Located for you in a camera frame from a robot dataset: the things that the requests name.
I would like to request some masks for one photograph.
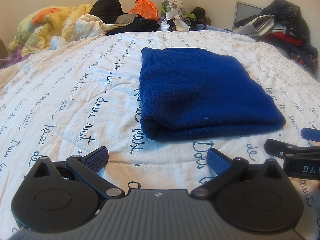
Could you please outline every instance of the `red cloth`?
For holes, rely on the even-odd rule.
[[[270,33],[266,35],[266,37],[276,37],[279,40],[286,41],[287,43],[290,43],[297,47],[300,47],[302,45],[302,39],[297,40],[295,38],[285,35],[284,33]]]

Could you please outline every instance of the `white bed sheet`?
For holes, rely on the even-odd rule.
[[[286,117],[285,127],[249,137],[171,143],[148,140],[139,123],[144,47],[204,48],[236,57],[273,97]],[[190,191],[214,176],[205,160],[210,147],[230,158],[263,163],[269,158],[263,149],[266,139],[310,146],[300,130],[320,129],[319,83],[273,46],[215,31],[124,33],[75,41],[2,70],[0,88],[0,239],[17,231],[11,200],[42,155],[63,161],[107,146],[109,163],[99,174],[126,192],[129,186]],[[305,204],[297,230],[306,239],[316,240],[318,182],[292,182]]]

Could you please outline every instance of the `black rounded object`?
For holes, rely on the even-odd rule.
[[[11,203],[18,225],[36,232],[58,233],[75,229],[94,217],[99,199],[91,187],[63,179],[53,170],[49,158],[34,166]]]
[[[274,161],[250,180],[230,184],[217,195],[221,215],[238,228],[260,233],[286,231],[299,222],[303,202]]]

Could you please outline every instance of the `blue knit fabric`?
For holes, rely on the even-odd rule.
[[[251,135],[285,125],[237,59],[205,49],[144,48],[140,96],[141,127],[152,140]]]

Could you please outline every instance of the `yellow blanket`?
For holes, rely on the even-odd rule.
[[[21,52],[24,57],[50,47],[53,36],[68,40],[76,21],[91,9],[91,4],[82,4],[79,7],[47,7],[36,11],[19,23],[17,34],[8,50],[14,53],[21,43],[25,43]]]

